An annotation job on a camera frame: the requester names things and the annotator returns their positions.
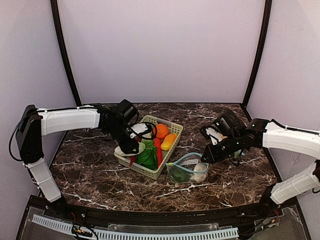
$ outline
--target ziplock bag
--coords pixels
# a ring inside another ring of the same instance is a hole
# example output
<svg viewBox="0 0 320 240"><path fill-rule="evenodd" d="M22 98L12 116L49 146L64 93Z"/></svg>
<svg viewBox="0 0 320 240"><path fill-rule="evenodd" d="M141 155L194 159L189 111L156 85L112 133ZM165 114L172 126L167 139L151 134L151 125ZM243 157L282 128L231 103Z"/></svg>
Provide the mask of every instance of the ziplock bag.
<svg viewBox="0 0 320 240"><path fill-rule="evenodd" d="M209 163L201 162L202 155L191 152L175 162L166 163L169 183L201 183L208 175Z"/></svg>

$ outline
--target marble tabletop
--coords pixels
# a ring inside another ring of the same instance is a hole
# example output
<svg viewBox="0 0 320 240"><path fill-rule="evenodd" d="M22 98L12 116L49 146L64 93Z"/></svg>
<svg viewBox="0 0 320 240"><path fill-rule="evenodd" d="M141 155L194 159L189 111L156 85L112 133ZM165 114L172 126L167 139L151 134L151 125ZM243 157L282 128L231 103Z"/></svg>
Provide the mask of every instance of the marble tabletop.
<svg viewBox="0 0 320 240"><path fill-rule="evenodd" d="M169 162L191 152L203 153L201 126L231 109L246 124L239 104L139 103L140 118L152 115L184 127ZM69 131L51 166L52 175L70 204L119 211L187 212L257 203L276 177L263 150L251 148L240 166L228 159L209 166L202 183L169 184L166 169L158 180L118 163L115 141L106 141L99 129Z"/></svg>

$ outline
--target green plastic basket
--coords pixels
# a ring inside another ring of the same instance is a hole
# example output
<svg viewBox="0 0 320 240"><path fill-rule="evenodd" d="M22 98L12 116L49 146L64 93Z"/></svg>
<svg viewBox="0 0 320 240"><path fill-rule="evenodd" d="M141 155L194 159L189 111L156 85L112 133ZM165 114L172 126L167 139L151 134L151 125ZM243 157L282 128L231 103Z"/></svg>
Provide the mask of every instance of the green plastic basket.
<svg viewBox="0 0 320 240"><path fill-rule="evenodd" d="M139 165L139 164L137 164L135 162L131 166L132 170L134 170L134 171L136 171L136 172L138 172L140 174L143 174L143 175L145 175L145 176L147 176L149 178L157 180L158 177L160 176L160 173L164 169L164 167L166 165L166 162L168 161L168 159L171 157L172 153L174 152L174 150L175 150L175 148L176 148L176 146L177 146L177 144L178 144L178 142L179 142L179 140L181 138L181 132L184 129L184 127L179 125L179 124L176 124L176 123L173 123L173 122L170 122L170 121L167 121L167 120L155 117L155 116L151 116L151 115L144 116L144 118L141 120L141 122L153 123L155 125L164 124L164 125L166 125L168 127L170 134L177 134L177 137L176 137L172 147L166 153L165 157L163 157L162 163L161 163L160 167L157 170L151 170L151 169L146 168L144 166L141 166L141 165ZM119 156L116 153L114 153L114 155L118 158L119 163L121 165L124 165L124 166L130 168L130 159L128 157Z"/></svg>

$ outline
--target black base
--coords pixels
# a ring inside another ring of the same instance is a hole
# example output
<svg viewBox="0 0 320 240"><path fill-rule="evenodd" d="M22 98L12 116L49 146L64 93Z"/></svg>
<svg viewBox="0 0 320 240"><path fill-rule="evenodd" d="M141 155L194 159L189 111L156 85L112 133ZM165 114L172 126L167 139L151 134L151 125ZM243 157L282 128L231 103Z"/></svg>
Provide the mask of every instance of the black base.
<svg viewBox="0 0 320 240"><path fill-rule="evenodd" d="M48 202L37 196L30 196L30 199L25 208L22 221L16 240L20 240L27 218L29 208L34 207L44 210L44 214L50 217L56 217L50 209L46 209ZM134 226L188 226L200 224L218 223L219 227L232 226L239 229L239 233L244 233L255 226L254 222L260 220L261 217L253 216L255 209L259 204L249 204L238 207L230 207L224 209L206 210L206 211L191 211L191 212L133 212L133 211L116 211L104 210L91 207L83 207L68 204L68 209L72 211L77 219L77 222L88 225L89 227L108 227L109 224L134 225ZM282 212L283 208L296 205L298 213L302 220L303 228L307 239L311 240L310 234L303 218L301 208L297 198L292 198L282 204L278 212Z"/></svg>

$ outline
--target white cable channel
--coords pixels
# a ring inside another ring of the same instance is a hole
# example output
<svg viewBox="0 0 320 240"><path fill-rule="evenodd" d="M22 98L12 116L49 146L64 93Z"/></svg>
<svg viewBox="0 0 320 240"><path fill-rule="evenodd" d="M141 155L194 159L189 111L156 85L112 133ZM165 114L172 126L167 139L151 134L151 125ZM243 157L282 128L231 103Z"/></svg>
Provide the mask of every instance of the white cable channel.
<svg viewBox="0 0 320 240"><path fill-rule="evenodd" d="M63 234L74 235L71 232L72 224L68 222L61 222L36 214L33 215L32 222ZM99 240L226 240L239 237L237 227L223 230L183 234L138 234L100 229L94 229L94 231L98 235ZM90 240L96 239L94 235L91 238L85 236L81 237Z"/></svg>

